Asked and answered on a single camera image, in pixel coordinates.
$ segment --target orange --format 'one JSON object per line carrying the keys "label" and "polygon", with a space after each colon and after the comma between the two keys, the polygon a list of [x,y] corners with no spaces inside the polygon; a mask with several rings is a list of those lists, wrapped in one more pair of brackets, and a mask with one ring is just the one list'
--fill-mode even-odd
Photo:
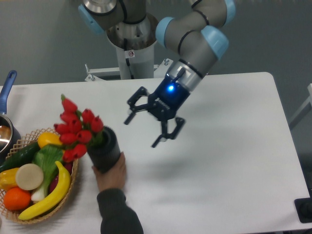
{"label": "orange", "polygon": [[3,198],[4,206],[10,211],[25,209],[30,201],[30,192],[20,189],[19,187],[8,190]]}

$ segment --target bok choy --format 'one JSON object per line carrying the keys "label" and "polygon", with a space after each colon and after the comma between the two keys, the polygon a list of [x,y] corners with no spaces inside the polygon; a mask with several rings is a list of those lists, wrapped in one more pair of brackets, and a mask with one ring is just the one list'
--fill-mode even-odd
{"label": "bok choy", "polygon": [[43,171],[43,182],[32,192],[31,200],[38,202],[48,196],[50,183],[58,174],[55,161],[62,162],[63,150],[53,145],[46,145],[39,150],[33,159],[33,163],[41,167]]}

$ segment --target black vase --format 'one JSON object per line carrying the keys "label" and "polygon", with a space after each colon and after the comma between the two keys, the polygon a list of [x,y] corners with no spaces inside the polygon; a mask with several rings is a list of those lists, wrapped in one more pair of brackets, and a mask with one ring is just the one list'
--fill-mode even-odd
{"label": "black vase", "polygon": [[116,134],[108,127],[103,129],[105,144],[99,147],[89,147],[88,155],[93,165],[101,172],[105,173],[111,169],[120,157],[120,149]]}

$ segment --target sleeve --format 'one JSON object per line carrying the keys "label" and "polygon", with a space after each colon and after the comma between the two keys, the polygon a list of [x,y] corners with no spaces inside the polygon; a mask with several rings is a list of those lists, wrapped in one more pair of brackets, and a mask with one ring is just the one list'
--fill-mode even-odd
{"label": "sleeve", "polygon": [[120,189],[108,189],[97,195],[103,218],[101,234],[143,234],[137,214],[126,205],[126,197]]}

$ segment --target light blue joint cap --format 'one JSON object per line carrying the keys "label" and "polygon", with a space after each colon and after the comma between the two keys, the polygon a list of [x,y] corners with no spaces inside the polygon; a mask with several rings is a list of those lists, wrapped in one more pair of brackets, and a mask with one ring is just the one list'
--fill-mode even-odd
{"label": "light blue joint cap", "polygon": [[229,40],[220,30],[209,25],[204,27],[204,29],[201,30],[201,33],[210,45],[218,60],[220,60],[229,47]]}
{"label": "light blue joint cap", "polygon": [[166,34],[166,29],[170,21],[172,21],[174,18],[172,17],[165,17],[163,18],[157,25],[156,28],[156,39],[157,41],[166,48],[165,45],[165,34]]}
{"label": "light blue joint cap", "polygon": [[103,34],[105,31],[99,26],[99,24],[92,18],[90,13],[84,8],[84,6],[81,4],[78,7],[78,11],[80,13],[81,18],[86,23],[86,25],[91,29],[92,32],[94,32],[97,35]]}
{"label": "light blue joint cap", "polygon": [[226,15],[226,21],[225,21],[224,25],[231,22],[235,16],[235,13],[236,13],[236,7],[235,7],[234,0],[225,0],[225,4],[226,4],[226,8],[227,8],[227,15]]}

